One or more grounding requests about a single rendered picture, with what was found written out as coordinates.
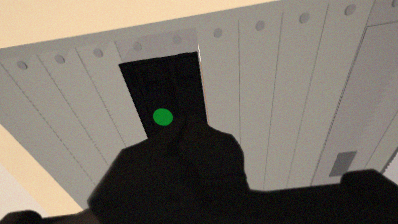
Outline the grey rack frame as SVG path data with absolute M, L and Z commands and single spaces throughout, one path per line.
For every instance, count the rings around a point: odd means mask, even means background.
M 0 48 L 0 124 L 83 210 L 122 149 L 193 109 L 237 140 L 250 189 L 381 172 L 398 0 L 274 0 Z

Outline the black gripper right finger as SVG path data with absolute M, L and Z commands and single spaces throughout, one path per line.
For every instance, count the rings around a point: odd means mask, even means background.
M 244 153 L 237 140 L 209 126 L 196 109 L 188 111 L 188 125 L 179 147 L 182 158 L 195 164 L 203 184 L 250 189 Z

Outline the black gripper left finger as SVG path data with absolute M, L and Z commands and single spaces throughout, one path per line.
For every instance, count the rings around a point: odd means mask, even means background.
M 182 111 L 168 126 L 150 138 L 122 149 L 110 167 L 121 163 L 151 159 L 182 158 L 178 143 L 182 140 L 187 129 L 188 111 Z

